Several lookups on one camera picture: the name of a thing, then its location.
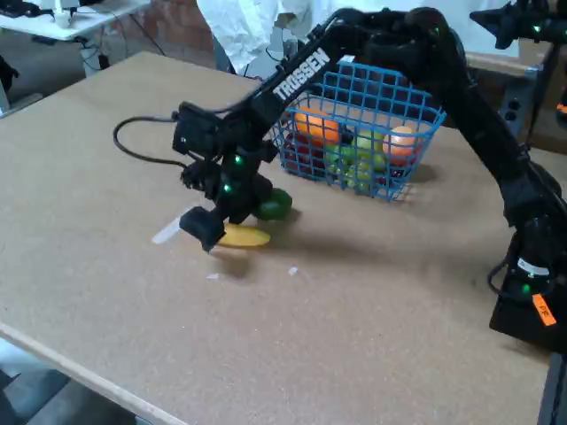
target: plastic fruit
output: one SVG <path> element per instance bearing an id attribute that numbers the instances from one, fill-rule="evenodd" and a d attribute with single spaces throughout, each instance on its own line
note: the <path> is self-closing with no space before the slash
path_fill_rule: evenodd
<path id="1" fill-rule="evenodd" d="M 309 155 L 309 147 L 305 145 L 294 145 L 289 140 L 283 143 L 283 166 L 292 174 L 300 175 L 324 175 L 325 164 L 321 158 Z"/>
<path id="2" fill-rule="evenodd" d="M 384 139 L 382 149 L 386 155 L 391 156 L 393 164 L 407 164 L 407 158 L 396 157 L 411 157 L 418 152 L 414 130 L 410 127 L 401 126 L 393 128 L 392 132 L 401 133 L 401 135 L 388 135 Z"/>
<path id="3" fill-rule="evenodd" d="M 374 171 L 376 171 L 377 173 L 382 173 L 383 171 L 385 171 L 385 169 L 387 168 L 387 161 L 384 153 L 375 153 L 372 164 L 374 166 Z"/>
<path id="4" fill-rule="evenodd" d="M 269 242 L 270 236 L 257 228 L 248 228 L 238 224 L 227 223 L 224 225 L 224 235 L 219 241 L 220 246 L 233 248 L 251 248 L 253 246 L 265 245 Z"/>
<path id="5" fill-rule="evenodd" d="M 324 118 L 329 116 L 318 109 L 302 107 L 295 112 L 295 125 L 301 133 L 311 135 L 315 144 L 338 144 L 341 139 L 339 125 L 334 120 Z"/>
<path id="6" fill-rule="evenodd" d="M 309 153 L 309 137 L 302 135 L 301 133 L 289 133 L 285 140 L 287 142 L 293 143 L 296 148 L 301 146 L 301 149 L 297 149 L 299 153 Z"/>
<path id="7" fill-rule="evenodd" d="M 291 211 L 292 203 L 293 200 L 285 190 L 272 189 L 269 200 L 260 204 L 252 215 L 258 220 L 285 220 Z"/>
<path id="8" fill-rule="evenodd" d="M 351 189 L 354 189 L 356 187 L 356 170 L 354 169 L 354 166 L 351 166 L 346 171 L 345 182 L 346 182 L 346 186 L 348 186 Z"/>
<path id="9" fill-rule="evenodd" d="M 322 158 L 325 154 L 325 149 L 322 146 L 318 145 L 317 143 L 313 143 L 311 137 L 306 137 L 304 135 L 296 135 L 295 148 L 298 153 L 308 155 L 313 158 Z"/>
<path id="10" fill-rule="evenodd" d="M 352 164 L 356 160 L 356 148 L 349 144 L 325 146 L 325 160 L 328 164 L 338 162 L 341 159 L 344 164 Z"/>
<path id="11" fill-rule="evenodd" d="M 372 171 L 368 162 L 362 161 L 357 164 L 356 178 L 358 181 L 358 189 L 362 191 L 369 191 L 372 182 Z"/>
<path id="12" fill-rule="evenodd" d="M 374 149 L 372 148 L 372 138 L 374 138 Z M 384 135 L 377 131 L 361 131 L 356 136 L 356 146 L 359 148 L 360 155 L 370 156 L 371 152 L 381 152 Z"/>

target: orange label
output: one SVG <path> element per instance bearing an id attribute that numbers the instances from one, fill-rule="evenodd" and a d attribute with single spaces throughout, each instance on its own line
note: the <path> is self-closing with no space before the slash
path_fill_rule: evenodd
<path id="1" fill-rule="evenodd" d="M 543 321 L 544 325 L 551 326 L 557 323 L 555 317 L 553 317 L 553 314 L 551 313 L 551 310 L 549 310 L 548 303 L 546 303 L 546 300 L 543 299 L 541 294 L 533 295 L 532 301 L 535 305 L 535 308 L 538 310 L 541 321 Z"/>

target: green apple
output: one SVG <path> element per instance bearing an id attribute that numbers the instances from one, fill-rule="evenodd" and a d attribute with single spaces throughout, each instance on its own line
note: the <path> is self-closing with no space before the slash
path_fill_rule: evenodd
<path id="1" fill-rule="evenodd" d="M 283 189 L 273 188 L 269 199 L 258 205 L 252 215 L 258 220 L 285 220 L 291 211 L 293 199 Z"/>
<path id="2" fill-rule="evenodd" d="M 338 174 L 340 172 L 340 167 L 336 162 L 329 163 L 325 168 L 329 174 Z"/>
<path id="3" fill-rule="evenodd" d="M 386 156 L 382 152 L 375 153 L 373 156 L 372 165 L 374 166 L 374 171 L 377 173 L 383 173 L 387 167 Z"/>
<path id="4" fill-rule="evenodd" d="M 377 131 L 361 131 L 356 136 L 356 146 L 358 147 L 359 157 L 370 157 L 373 152 L 382 151 L 382 141 L 384 135 Z"/>
<path id="5" fill-rule="evenodd" d="M 372 170 L 370 169 L 368 162 L 362 161 L 358 163 L 356 178 L 359 183 L 370 185 L 370 182 L 372 182 Z"/>
<path id="6" fill-rule="evenodd" d="M 350 166 L 345 173 L 346 186 L 354 189 L 356 187 L 356 169 L 354 166 Z"/>
<path id="7" fill-rule="evenodd" d="M 356 149 L 348 144 L 337 144 L 325 147 L 325 160 L 328 164 L 343 161 L 343 164 L 352 164 L 356 160 Z"/>

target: fruit basket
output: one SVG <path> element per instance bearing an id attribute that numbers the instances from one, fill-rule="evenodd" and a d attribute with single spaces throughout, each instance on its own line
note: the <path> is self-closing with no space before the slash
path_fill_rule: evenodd
<path id="1" fill-rule="evenodd" d="M 395 71 L 340 62 L 272 128 L 291 174 L 396 199 L 446 114 Z"/>

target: wooden table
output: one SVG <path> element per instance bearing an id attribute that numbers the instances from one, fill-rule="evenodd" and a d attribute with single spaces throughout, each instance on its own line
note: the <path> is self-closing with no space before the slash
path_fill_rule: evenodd
<path id="1" fill-rule="evenodd" d="M 540 70 L 550 48 L 551 45 L 548 42 L 535 43 L 530 40 L 520 40 L 519 58 L 467 52 L 467 62 L 472 68 L 517 78 L 530 78 Z"/>
<path id="2" fill-rule="evenodd" d="M 177 168 L 116 150 L 113 126 L 182 100 L 223 106 L 253 84 L 141 54 L 4 120 L 0 335 L 156 425 L 535 423 L 548 358 L 488 328 L 485 275 L 511 231 L 454 130 L 438 131 L 403 201 L 274 163 L 263 172 L 298 213 L 264 226 L 267 249 L 151 242 L 203 200 Z M 121 137 L 173 158 L 172 134 Z M 533 156 L 567 181 L 563 157 Z"/>

